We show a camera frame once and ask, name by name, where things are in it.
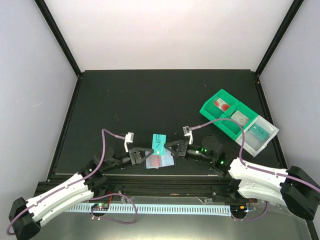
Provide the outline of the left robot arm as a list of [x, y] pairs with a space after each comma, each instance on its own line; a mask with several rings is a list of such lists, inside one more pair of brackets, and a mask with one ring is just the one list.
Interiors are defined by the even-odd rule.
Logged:
[[106, 173], [143, 163], [153, 149], [135, 147], [114, 155], [112, 148], [103, 147], [100, 159], [92, 160], [72, 177], [35, 197], [16, 199], [9, 212], [6, 233], [18, 240], [30, 240], [41, 228], [60, 213], [84, 201], [104, 200], [116, 196], [108, 192]]

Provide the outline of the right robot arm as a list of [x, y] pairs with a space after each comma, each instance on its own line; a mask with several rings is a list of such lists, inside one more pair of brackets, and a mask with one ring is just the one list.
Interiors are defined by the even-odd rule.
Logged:
[[286, 207], [304, 220], [313, 220], [320, 203], [320, 186], [300, 167], [272, 168], [240, 160], [223, 152], [223, 145], [213, 135], [201, 145], [177, 140], [164, 144], [174, 157], [209, 164], [215, 175], [230, 178], [234, 184], [222, 196], [234, 202], [259, 199]]

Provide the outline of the black leather card holder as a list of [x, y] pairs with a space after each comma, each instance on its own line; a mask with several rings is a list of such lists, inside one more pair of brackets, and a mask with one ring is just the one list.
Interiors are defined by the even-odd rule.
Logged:
[[169, 153], [164, 155], [151, 155], [145, 160], [146, 169], [159, 169], [175, 165], [175, 158]]

